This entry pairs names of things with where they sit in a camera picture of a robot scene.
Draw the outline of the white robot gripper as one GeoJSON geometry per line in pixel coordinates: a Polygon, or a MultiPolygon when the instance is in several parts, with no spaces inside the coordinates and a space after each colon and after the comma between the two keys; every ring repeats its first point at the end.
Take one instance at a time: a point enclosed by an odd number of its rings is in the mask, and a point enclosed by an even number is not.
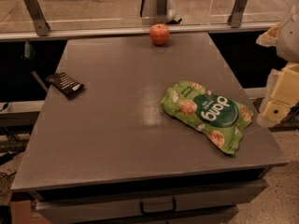
{"type": "Polygon", "coordinates": [[[299,103],[299,5],[293,5],[281,23],[261,34],[256,43],[263,47],[277,44],[277,56],[292,63],[280,71],[272,69],[257,122],[270,128],[280,124],[299,103]]]}

